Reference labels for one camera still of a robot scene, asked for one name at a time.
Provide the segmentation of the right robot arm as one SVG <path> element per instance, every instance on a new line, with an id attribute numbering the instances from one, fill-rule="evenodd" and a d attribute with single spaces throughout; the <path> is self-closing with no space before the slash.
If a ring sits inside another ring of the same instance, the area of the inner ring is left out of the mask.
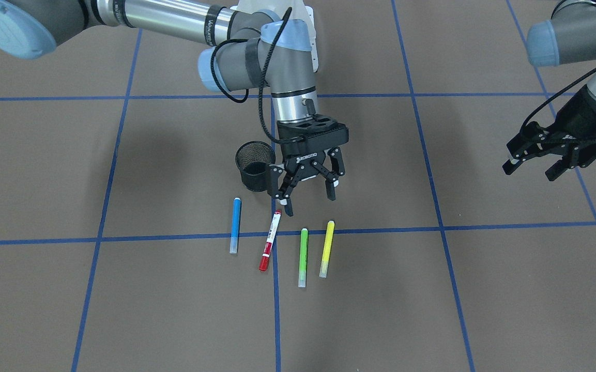
<path id="1" fill-rule="evenodd" d="M 293 215 L 297 185 L 321 176 L 329 200 L 345 175 L 343 123 L 319 112 L 313 21 L 301 1 L 241 1 L 234 9 L 195 1 L 0 1 L 0 49 L 20 59 L 45 56 L 88 28 L 139 28 L 207 45 L 203 85 L 234 103 L 258 91 L 268 142 L 236 152 L 245 187 L 267 192 Z"/>

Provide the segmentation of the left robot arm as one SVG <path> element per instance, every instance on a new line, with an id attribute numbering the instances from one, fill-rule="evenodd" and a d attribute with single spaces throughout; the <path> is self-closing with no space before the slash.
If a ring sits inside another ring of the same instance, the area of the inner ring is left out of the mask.
<path id="1" fill-rule="evenodd" d="M 535 67 L 596 60 L 596 1 L 560 1 L 550 19 L 529 29 L 526 50 Z M 552 125 L 542 127 L 527 116 L 507 143 L 510 158 L 503 171 L 508 176 L 523 162 L 549 154 L 559 156 L 545 172 L 550 181 L 596 160 L 596 68 L 582 79 L 586 83 L 558 111 Z"/>

